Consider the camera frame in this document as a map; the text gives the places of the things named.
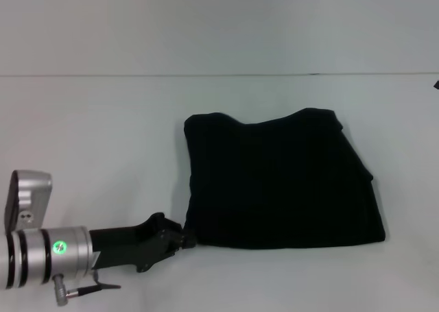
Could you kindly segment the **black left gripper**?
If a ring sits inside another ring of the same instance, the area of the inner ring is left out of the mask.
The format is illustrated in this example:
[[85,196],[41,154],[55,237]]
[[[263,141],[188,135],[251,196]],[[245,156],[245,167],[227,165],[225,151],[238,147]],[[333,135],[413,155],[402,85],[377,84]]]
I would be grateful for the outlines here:
[[90,231],[94,253],[93,269],[133,265],[138,273],[173,255],[179,249],[197,246],[194,233],[163,213],[154,213],[138,226]]

